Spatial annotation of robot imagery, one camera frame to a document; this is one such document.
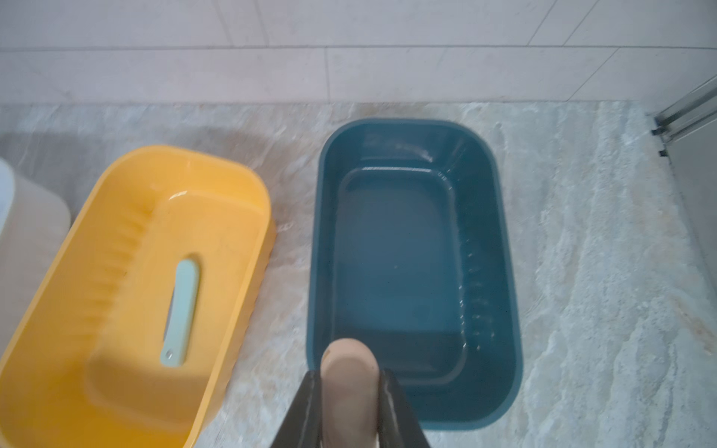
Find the mint folding knife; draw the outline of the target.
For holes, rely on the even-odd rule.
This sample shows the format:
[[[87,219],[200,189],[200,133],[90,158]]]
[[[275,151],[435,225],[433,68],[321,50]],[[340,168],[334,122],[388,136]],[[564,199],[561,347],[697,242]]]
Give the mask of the mint folding knife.
[[[164,367],[179,368],[185,363],[200,276],[200,263],[195,257],[183,259],[177,264],[160,352],[160,362]]]

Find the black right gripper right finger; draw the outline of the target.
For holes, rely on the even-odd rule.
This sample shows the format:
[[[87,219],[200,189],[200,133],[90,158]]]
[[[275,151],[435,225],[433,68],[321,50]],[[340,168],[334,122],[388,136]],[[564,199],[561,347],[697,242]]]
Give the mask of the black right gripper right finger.
[[[381,448],[430,448],[396,376],[382,369],[378,392],[378,443]]]

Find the pink folding knife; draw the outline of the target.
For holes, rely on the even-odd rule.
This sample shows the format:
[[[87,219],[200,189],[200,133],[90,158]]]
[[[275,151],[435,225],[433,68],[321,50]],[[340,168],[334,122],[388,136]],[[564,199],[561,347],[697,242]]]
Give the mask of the pink folding knife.
[[[377,446],[379,368],[372,351],[355,339],[339,339],[320,364],[322,445]]]

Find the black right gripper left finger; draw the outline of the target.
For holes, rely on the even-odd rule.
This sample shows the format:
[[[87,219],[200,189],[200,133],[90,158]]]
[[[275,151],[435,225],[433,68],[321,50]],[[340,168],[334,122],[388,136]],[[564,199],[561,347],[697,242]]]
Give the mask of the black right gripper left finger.
[[[308,371],[291,402],[271,448],[319,448],[322,440],[322,396],[319,371]]]

